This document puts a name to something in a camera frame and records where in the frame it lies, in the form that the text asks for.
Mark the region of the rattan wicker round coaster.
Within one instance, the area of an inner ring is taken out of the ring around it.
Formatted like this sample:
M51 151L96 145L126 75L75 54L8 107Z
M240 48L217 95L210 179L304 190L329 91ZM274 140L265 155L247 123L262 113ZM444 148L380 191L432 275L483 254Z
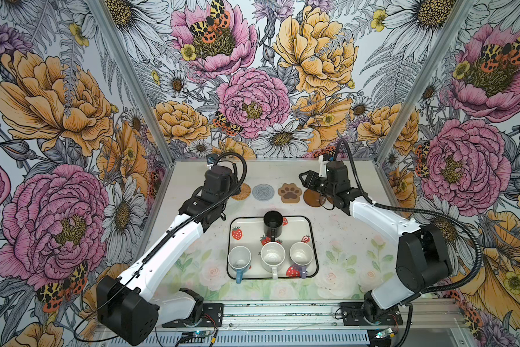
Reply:
M238 194L233 195L232 199L237 200L237 201L242 201L242 200L247 199L250 195L251 195L250 186L246 183L243 183L240 186L240 191L238 192Z

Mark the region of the scratched brown wooden round coaster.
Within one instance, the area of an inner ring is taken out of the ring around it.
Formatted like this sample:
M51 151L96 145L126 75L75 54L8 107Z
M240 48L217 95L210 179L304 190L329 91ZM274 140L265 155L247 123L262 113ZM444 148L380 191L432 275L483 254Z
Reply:
M325 202L326 198L321 193L318 193L312 189L306 189L303 194L304 202L312 208L320 208Z

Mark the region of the cork paw print coaster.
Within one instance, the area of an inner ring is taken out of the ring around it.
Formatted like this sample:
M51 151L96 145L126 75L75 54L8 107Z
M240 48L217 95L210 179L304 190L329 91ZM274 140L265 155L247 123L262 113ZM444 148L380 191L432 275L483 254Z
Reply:
M296 184L283 184L278 190L281 201L285 204L296 204L300 202L302 189Z

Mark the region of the grey-blue woven round coaster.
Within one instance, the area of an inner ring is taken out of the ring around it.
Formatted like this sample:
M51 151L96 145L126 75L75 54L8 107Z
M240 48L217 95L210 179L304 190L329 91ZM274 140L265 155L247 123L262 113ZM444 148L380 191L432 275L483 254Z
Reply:
M274 194L275 189L269 184L259 184L252 189L253 197L261 202L269 201Z

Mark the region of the black mug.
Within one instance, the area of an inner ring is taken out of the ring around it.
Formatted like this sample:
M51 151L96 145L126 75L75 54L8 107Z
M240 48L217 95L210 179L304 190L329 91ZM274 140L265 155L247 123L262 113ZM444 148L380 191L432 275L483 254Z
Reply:
M283 215L278 211L269 211L264 215L264 234L269 241L276 241L282 234Z

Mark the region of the blue floral mug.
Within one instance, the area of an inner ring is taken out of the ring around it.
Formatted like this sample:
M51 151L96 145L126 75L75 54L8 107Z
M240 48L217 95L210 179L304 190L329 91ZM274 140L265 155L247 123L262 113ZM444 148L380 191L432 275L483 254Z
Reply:
M228 254L228 265L235 271L235 282L241 284L244 274L251 267L252 254L248 247L237 246Z

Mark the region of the white lilac handled mug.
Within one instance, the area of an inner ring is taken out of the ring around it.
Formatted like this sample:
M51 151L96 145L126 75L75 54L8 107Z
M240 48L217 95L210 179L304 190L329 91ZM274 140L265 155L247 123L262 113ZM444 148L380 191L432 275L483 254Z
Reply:
M304 242L297 242L290 248L290 260L292 265L287 270L287 277L306 279L308 266L313 262L313 248Z

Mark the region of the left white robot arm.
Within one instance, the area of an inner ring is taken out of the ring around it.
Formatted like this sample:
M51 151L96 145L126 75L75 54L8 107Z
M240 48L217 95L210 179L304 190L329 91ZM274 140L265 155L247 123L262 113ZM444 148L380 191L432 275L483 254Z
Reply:
M212 166L205 181L186 200L161 239L119 276L105 276L96 287L97 319L132 346L144 342L154 329L168 322L196 324L203 297L181 288L160 302L153 296L162 279L182 254L218 219L228 199L240 192L235 167Z

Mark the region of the white strawberry serving tray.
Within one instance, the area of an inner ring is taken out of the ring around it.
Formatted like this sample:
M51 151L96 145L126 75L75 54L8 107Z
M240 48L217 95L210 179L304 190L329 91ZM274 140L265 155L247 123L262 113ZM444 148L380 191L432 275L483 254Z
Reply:
M264 254L271 242L264 232L262 217L236 218L230 224L227 274L238 283L244 280L312 278L319 271L311 222L301 215L283 218L282 233L275 239L285 251L279 267L266 265Z

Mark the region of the white speckled mug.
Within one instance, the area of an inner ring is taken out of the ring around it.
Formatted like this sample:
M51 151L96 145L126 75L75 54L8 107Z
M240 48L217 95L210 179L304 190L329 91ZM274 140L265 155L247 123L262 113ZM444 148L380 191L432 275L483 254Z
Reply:
M276 241L271 241L262 247L260 257L264 270L273 280L277 280L279 270L286 259L284 247Z

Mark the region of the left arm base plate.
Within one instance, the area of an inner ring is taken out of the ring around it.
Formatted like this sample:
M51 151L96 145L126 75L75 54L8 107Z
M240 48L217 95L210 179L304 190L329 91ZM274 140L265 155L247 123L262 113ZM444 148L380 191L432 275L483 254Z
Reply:
M194 313L184 320L173 320L161 325L162 328L221 328L224 318L225 305L221 303L206 303L197 317Z

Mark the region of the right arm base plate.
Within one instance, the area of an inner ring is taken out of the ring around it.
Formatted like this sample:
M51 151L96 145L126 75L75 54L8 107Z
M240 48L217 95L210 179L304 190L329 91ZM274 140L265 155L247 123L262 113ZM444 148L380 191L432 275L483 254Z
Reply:
M336 317L340 317L344 326L403 324L398 306L380 309L371 302L341 302Z

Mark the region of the left aluminium corner post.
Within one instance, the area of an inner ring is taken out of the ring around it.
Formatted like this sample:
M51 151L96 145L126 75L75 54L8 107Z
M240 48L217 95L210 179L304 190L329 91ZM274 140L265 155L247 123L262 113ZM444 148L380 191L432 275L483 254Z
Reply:
M135 99L136 105L141 111L144 120L149 127L151 135L157 144L164 163L166 164L167 168L172 169L175 164L175 160L167 142L165 141L162 130L160 129L160 126L158 125L158 122L153 114L152 107L134 69L131 57L128 54L126 48L123 47L123 40L118 34L118 30L115 28L115 23L112 20L107 5L104 1L88 1L88 5L90 12L95 17L97 26L107 43L108 50L120 68L128 88Z

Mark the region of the aluminium corner post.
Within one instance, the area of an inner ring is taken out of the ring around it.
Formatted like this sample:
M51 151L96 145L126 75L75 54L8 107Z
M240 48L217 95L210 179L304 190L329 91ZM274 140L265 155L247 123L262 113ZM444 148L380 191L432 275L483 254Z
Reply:
M175 160L167 142L165 141L162 130L160 129L160 126L158 125L158 122L153 114L152 107L134 69L131 57L128 54L126 48L123 47L123 40L118 34L118 30L115 28L115 23L112 20L107 5L104 1L88 1L88 5L90 12L95 17L97 26L107 43L108 50L120 68L128 88L135 99L136 105L141 111L144 120L149 127L151 135L157 144L164 163L166 164L167 168L172 169L175 164Z
M435 47L428 51L428 57L420 73L414 80L414 84L402 104L394 124L391 126L389 133L374 157L374 161L378 166L383 164L388 152L394 147L398 136L400 136L401 131L404 129L407 121L410 119L410 115L414 111L420 95L431 79L430 74L437 69L449 46L456 40L461 25L467 19L474 3L472 0L457 1L453 7L449 19L445 22L442 32L437 37Z

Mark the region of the right aluminium corner post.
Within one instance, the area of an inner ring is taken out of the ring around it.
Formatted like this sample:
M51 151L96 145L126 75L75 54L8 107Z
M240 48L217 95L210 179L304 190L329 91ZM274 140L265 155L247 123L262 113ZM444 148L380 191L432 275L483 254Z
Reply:
M472 0L457 1L453 7L449 19L445 22L442 32L437 37L435 47L428 51L428 57L420 73L414 80L414 84L402 104L394 124L391 126L389 133L374 157L374 161L378 166L383 164L388 152L394 147L398 136L400 136L401 131L404 129L407 121L410 119L410 115L414 111L420 95L431 79L430 74L437 69L449 46L456 40L461 25L467 19L474 3Z

